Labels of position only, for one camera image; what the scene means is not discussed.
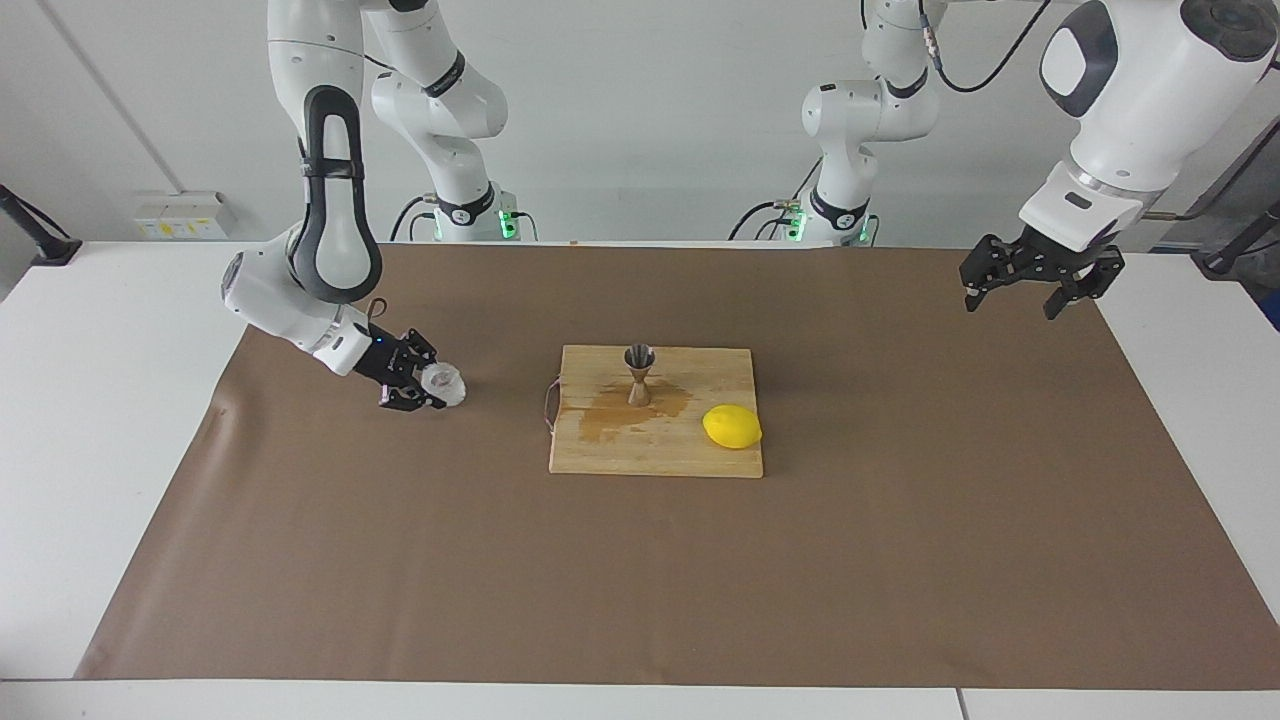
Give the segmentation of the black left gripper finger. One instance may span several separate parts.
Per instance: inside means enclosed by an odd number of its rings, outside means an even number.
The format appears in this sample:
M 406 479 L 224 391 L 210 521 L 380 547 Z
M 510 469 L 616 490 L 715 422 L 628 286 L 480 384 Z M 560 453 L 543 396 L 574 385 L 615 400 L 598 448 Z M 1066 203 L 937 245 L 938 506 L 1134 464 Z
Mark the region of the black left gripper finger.
M 1101 250 L 1088 266 L 1079 261 L 1068 265 L 1055 263 L 1050 279 L 1056 281 L 1059 287 L 1044 301 L 1044 316 L 1053 320 L 1078 301 L 1102 297 L 1124 266 L 1119 250 Z
M 1011 245 L 995 234 L 984 234 L 960 264 L 960 281 L 966 291 L 965 309 L 974 313 L 986 296 L 1010 283 Z

